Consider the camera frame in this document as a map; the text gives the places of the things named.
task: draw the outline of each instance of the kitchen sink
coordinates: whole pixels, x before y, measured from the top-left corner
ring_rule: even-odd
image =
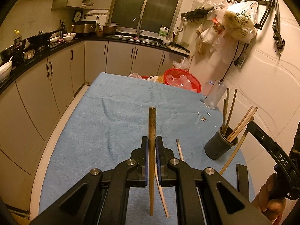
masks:
[[[132,40],[132,41],[139,41],[145,44],[152,44],[156,46],[161,46],[161,44],[155,40],[149,40],[149,39],[144,39],[144,38],[136,38],[134,36],[127,36],[127,35],[110,35],[107,36],[107,38],[118,38],[118,39],[124,39],[124,40]]]

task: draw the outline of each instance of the frying pan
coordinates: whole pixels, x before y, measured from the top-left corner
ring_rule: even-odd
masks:
[[[27,38],[28,42],[30,44],[34,44],[34,45],[39,45],[39,44],[45,44],[47,40],[50,39],[50,37],[54,34],[57,33],[59,31],[61,31],[62,28],[56,30],[56,31],[52,31],[52,32],[46,32],[43,33],[43,31],[39,31],[38,35],[32,36]]]

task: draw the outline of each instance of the black cylindrical holder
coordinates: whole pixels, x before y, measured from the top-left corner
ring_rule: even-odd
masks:
[[[233,130],[230,127],[228,127],[224,137],[220,127],[220,129],[215,133],[215,135],[212,136],[211,139],[205,144],[204,150],[206,155],[210,159],[217,160],[226,151],[228,151],[231,147],[237,144],[237,137],[231,143],[226,140],[226,138],[232,133],[232,131]]]

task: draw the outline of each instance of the blue towel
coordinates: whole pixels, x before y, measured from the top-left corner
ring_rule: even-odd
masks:
[[[91,168],[114,168],[130,158],[148,135],[148,108],[155,106],[156,135],[179,158],[180,140],[185,162],[203,170],[220,171],[234,148],[211,160],[204,145],[222,124],[218,109],[210,110],[201,95],[173,86],[101,73],[89,87],[68,120],[51,156],[43,183],[41,213],[77,183]],[[236,187],[235,165],[245,165],[239,150],[223,177]],[[250,200],[254,189],[249,179]],[[149,215],[149,187],[130,188],[126,224],[177,224],[175,188],[163,188],[170,218],[166,218],[155,184],[154,215]]]

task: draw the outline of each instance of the red plastic basket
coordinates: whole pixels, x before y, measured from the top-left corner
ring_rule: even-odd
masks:
[[[192,84],[192,88],[197,90],[197,93],[201,92],[201,84],[199,83],[199,81],[194,77],[194,75],[192,75],[191,73],[182,70],[182,69],[177,69],[177,68],[171,68],[168,69],[164,75],[163,78],[165,80],[165,84],[166,85],[170,85],[170,83],[168,82],[166,76],[167,75],[172,75],[174,78],[179,79],[181,75],[186,75],[187,78],[189,79],[189,81]]]

